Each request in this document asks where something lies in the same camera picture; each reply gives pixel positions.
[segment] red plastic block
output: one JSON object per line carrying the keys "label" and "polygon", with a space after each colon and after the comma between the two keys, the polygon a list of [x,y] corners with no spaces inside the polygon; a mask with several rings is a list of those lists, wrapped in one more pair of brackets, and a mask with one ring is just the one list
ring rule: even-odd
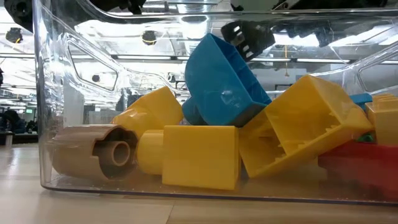
{"label": "red plastic block", "polygon": [[351,141],[320,155],[318,165],[398,198],[398,147]]}

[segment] transparent container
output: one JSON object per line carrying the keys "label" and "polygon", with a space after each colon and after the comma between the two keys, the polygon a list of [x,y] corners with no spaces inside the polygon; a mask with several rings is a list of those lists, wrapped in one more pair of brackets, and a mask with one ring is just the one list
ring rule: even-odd
{"label": "transparent container", "polygon": [[[133,16],[87,0],[34,1],[42,186],[397,203],[398,10],[228,6],[156,5]],[[244,63],[222,41],[234,21],[275,42]],[[218,60],[205,40],[234,59]],[[249,109],[237,115],[239,94]],[[219,121],[224,112],[233,121]]]}

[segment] desk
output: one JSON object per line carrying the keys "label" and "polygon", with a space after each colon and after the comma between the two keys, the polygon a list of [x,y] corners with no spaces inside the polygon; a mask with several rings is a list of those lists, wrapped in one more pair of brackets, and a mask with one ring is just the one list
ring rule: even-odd
{"label": "desk", "polygon": [[0,147],[1,223],[398,223],[398,208],[71,194],[40,186],[36,144]]}

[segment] person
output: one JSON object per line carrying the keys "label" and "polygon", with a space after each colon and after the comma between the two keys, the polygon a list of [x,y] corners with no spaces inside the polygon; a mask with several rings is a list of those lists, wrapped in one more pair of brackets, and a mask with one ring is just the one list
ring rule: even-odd
{"label": "person", "polygon": [[11,131],[16,134],[23,134],[26,132],[25,121],[20,119],[17,112],[14,110],[7,110],[4,114],[11,118]]}

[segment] yellow cylinder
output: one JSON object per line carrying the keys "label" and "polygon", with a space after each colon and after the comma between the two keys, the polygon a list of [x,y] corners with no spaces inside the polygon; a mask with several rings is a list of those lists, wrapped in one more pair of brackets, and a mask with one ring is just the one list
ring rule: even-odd
{"label": "yellow cylinder", "polygon": [[162,175],[163,130],[146,131],[137,146],[138,167],[146,174]]}

